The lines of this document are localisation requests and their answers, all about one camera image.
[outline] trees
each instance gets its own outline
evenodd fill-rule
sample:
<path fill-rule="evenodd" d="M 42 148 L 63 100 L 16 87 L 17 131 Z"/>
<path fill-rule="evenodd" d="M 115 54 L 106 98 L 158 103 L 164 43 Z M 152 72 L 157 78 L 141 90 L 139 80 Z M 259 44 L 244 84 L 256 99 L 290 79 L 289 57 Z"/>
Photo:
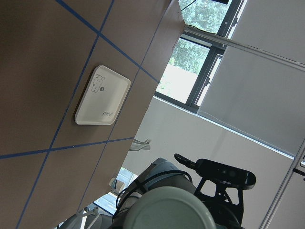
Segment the trees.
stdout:
<path fill-rule="evenodd" d="M 179 0 L 181 9 L 193 0 Z M 231 4 L 224 5 L 211 0 L 197 0 L 182 11 L 186 24 L 201 30 L 217 33 Z M 169 64 L 198 74 L 209 52 L 208 48 L 180 39 L 173 51 Z"/>

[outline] black cable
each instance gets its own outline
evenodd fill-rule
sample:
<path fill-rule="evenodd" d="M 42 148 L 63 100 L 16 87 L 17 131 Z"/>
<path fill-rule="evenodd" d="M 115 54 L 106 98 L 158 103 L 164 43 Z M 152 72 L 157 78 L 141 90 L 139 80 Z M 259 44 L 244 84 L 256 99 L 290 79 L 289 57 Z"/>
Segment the black cable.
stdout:
<path fill-rule="evenodd" d="M 186 176 L 189 178 L 190 182 L 193 183 L 192 177 L 190 176 L 190 174 L 188 174 L 188 173 L 185 172 L 185 171 L 181 171 L 181 170 L 170 170 L 170 171 L 164 171 L 164 172 L 161 172 L 161 173 L 157 173 L 157 174 L 153 175 L 152 177 L 150 177 L 150 178 L 144 180 L 143 182 L 141 182 L 139 185 L 137 185 L 135 188 L 133 188 L 131 191 L 129 191 L 129 192 L 126 194 L 125 198 L 122 200 L 122 202 L 120 203 L 120 205 L 117 207 L 117 209 L 116 209 L 116 211 L 115 211 L 115 213 L 114 213 L 112 219 L 114 219 L 114 218 L 119 214 L 120 209 L 121 209 L 121 207 L 123 206 L 123 204 L 125 203 L 125 201 L 127 200 L 127 198 L 128 198 L 135 190 L 137 190 L 137 189 L 139 188 L 139 186 L 143 186 L 143 185 L 145 185 L 146 183 L 150 182 L 151 180 L 153 180 L 153 179 L 155 179 L 155 178 L 157 178 L 157 177 L 160 177 L 160 176 L 163 176 L 163 175 L 166 175 L 166 174 L 173 174 L 173 173 L 178 173 L 178 174 L 186 175 Z"/>
<path fill-rule="evenodd" d="M 222 205 L 222 204 L 219 204 L 219 203 L 214 202 L 214 201 L 212 201 L 212 200 L 203 201 L 203 203 L 204 203 L 204 204 L 205 204 L 205 203 L 208 203 L 208 205 L 209 205 L 209 203 L 211 203 L 211 204 L 214 204 L 214 205 L 221 206 L 223 209 L 225 209 L 227 212 L 229 212 L 229 214 L 233 217 L 234 221 L 236 221 L 236 223 L 237 223 L 239 226 L 241 226 L 241 225 L 240 225 L 240 222 L 238 221 L 238 219 L 237 219 L 237 217 L 236 217 L 236 215 L 235 215 L 227 206 Z"/>
<path fill-rule="evenodd" d="M 116 206 L 116 208 L 118 207 L 118 199 L 119 199 L 120 196 L 123 194 L 123 192 L 126 191 L 126 189 L 127 189 L 127 188 L 124 188 L 124 189 L 118 194 L 118 197 L 117 197 L 117 199 L 116 199 L 116 201 L 115 201 L 115 206 Z"/>
<path fill-rule="evenodd" d="M 128 207 L 128 208 L 123 208 L 118 212 L 118 215 L 123 212 L 123 211 L 128 211 L 132 206 Z"/>
<path fill-rule="evenodd" d="M 183 11 L 183 10 L 185 10 L 186 8 L 188 8 L 190 5 L 192 5 L 194 2 L 196 2 L 197 0 L 194 0 L 193 2 L 191 2 L 190 4 L 188 4 L 186 7 L 184 7 L 182 10 L 181 10 L 181 12 Z"/>
<path fill-rule="evenodd" d="M 232 200 L 231 200 L 229 194 L 228 194 L 226 191 L 224 191 L 224 195 L 225 195 L 225 197 L 227 198 L 227 200 L 229 201 L 229 203 L 230 203 L 230 204 L 233 204 L 233 202 L 232 202 Z"/>
<path fill-rule="evenodd" d="M 136 198 L 136 199 L 140 199 L 140 197 L 137 197 L 137 196 L 129 196 L 129 198 Z"/>

